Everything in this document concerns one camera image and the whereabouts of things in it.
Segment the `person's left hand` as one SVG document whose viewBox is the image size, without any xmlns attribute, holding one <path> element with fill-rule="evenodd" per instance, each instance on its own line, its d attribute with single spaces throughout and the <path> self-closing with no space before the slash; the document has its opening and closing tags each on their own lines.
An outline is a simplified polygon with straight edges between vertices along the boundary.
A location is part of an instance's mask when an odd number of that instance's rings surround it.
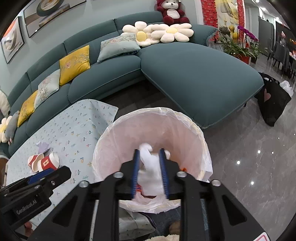
<svg viewBox="0 0 296 241">
<path fill-rule="evenodd" d="M 25 227 L 25 236 L 26 237 L 29 237 L 32 233 L 33 233 L 33 225 L 30 221 L 26 222 L 24 224 L 24 227 Z"/>
</svg>

